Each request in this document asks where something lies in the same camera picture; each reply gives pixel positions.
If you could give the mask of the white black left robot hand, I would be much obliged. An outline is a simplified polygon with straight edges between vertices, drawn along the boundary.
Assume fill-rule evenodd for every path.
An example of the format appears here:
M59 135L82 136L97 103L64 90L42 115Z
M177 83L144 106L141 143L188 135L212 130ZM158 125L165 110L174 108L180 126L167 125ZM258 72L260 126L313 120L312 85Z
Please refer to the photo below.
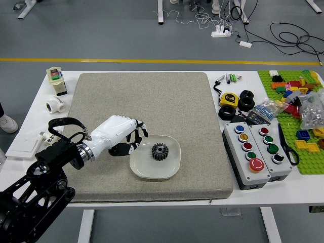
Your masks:
M108 150L112 156L127 156L133 153L142 141L139 130L148 137L144 122L113 115L91 132L91 140L84 140L79 150L85 154L84 161L98 159L104 150Z

